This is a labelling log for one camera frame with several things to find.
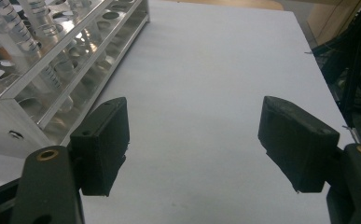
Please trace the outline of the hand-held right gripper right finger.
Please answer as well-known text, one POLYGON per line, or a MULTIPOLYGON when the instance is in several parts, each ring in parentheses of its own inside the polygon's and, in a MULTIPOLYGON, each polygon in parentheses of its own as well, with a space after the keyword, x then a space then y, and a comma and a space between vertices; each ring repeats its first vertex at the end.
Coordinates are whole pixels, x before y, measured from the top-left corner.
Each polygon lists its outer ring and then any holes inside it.
POLYGON ((263 99, 257 137, 294 190, 320 192, 329 158, 340 134, 299 106, 284 99, 263 99))

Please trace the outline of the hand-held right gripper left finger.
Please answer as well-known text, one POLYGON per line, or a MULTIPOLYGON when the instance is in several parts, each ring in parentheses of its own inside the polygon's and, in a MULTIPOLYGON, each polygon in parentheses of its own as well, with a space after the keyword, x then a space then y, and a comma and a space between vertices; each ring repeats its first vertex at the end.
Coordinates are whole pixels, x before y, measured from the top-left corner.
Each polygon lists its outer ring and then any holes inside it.
POLYGON ((115 98, 99 105, 71 133, 73 156, 81 169, 84 195, 108 196, 130 142, 127 99, 115 98))

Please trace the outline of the metal test tube rack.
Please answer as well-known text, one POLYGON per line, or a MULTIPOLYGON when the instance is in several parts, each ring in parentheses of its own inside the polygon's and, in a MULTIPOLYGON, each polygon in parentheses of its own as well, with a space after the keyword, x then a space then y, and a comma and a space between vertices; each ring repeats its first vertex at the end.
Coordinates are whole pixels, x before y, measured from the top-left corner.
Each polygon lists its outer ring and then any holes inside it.
MULTIPOLYGON (((46 5, 69 5, 69 0, 45 0, 46 5)), ((31 23, 19 3, 9 0, 33 35, 31 23)), ((34 74, 16 71, 9 54, 0 47, 0 154, 25 157, 51 145, 65 145, 70 133, 86 117, 133 40, 149 21, 148 0, 90 0, 102 43, 95 53, 74 57, 68 46, 54 68, 62 83, 59 95, 42 93, 32 83, 34 74), (59 109, 66 97, 74 102, 69 112, 59 109)), ((56 23, 74 18, 73 12, 51 12, 56 23)))

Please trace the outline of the black metal stand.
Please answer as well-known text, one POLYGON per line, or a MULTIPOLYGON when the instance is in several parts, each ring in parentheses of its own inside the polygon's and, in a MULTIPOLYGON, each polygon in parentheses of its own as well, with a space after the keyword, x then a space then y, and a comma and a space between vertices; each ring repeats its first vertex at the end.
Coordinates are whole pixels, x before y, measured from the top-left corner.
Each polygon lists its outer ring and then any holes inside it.
POLYGON ((328 86, 334 84, 343 73, 346 74, 337 106, 345 119, 345 129, 356 143, 361 143, 353 117, 357 110, 354 99, 361 78, 361 9, 342 34, 312 49, 315 57, 326 53, 328 57, 321 67, 322 74, 328 86))

